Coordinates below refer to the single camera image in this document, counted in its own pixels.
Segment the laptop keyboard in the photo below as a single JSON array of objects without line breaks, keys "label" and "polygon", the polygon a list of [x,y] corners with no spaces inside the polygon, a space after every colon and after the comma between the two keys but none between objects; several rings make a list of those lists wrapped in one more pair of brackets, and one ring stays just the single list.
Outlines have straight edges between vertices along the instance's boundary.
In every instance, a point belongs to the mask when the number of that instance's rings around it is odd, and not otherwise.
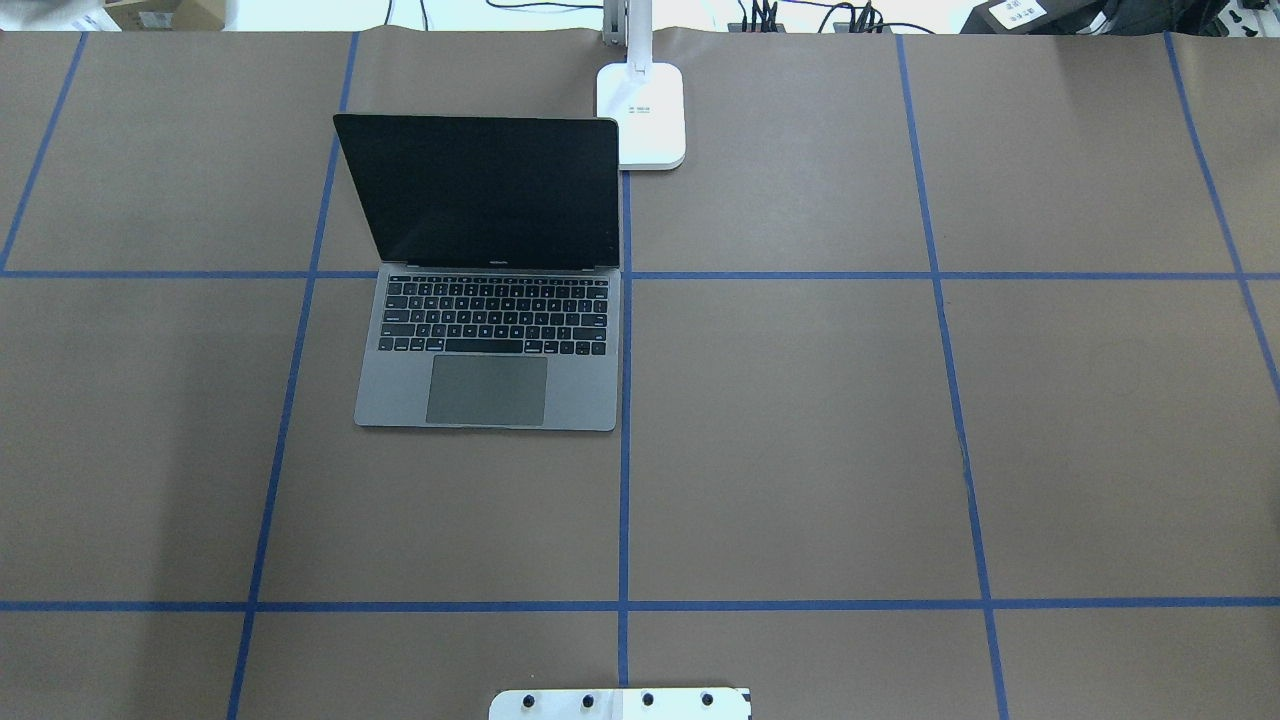
[{"label": "laptop keyboard", "polygon": [[392,275],[378,350],[604,355],[609,282]]}]

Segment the laptop screen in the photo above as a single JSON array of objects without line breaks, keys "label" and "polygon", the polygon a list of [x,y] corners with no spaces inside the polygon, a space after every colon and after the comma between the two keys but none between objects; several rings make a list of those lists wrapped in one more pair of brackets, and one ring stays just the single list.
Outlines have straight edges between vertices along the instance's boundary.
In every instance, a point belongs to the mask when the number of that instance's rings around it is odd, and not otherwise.
[{"label": "laptop screen", "polygon": [[613,120],[340,114],[333,123],[384,261],[618,265]]}]

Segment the laptop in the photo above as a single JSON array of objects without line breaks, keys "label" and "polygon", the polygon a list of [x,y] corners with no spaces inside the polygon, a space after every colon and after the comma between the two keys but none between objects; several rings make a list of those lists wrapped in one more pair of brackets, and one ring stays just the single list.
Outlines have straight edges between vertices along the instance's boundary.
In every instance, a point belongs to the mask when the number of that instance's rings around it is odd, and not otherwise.
[{"label": "laptop", "polygon": [[356,423],[612,430],[617,124],[333,122],[381,258]]}]

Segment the trackpad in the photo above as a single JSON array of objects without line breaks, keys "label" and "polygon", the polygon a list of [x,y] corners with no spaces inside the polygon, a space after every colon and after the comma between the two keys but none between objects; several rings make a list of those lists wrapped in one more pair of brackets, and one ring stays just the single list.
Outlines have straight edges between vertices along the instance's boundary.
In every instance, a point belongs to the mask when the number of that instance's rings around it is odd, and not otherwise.
[{"label": "trackpad", "polygon": [[545,357],[440,355],[431,366],[428,423],[541,425],[545,405]]}]

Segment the box label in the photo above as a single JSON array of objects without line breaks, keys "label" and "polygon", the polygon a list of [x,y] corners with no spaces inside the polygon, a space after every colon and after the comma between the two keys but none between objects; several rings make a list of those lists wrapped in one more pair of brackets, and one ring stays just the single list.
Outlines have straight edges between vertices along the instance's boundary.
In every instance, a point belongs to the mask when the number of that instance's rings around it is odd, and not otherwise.
[{"label": "box label", "polygon": [[173,29],[173,13],[138,13],[138,22],[147,29]]},{"label": "box label", "polygon": [[1005,29],[1014,29],[1048,14],[1036,0],[1005,0],[987,9],[991,10],[992,17],[1000,20],[1000,24],[1005,26]]}]

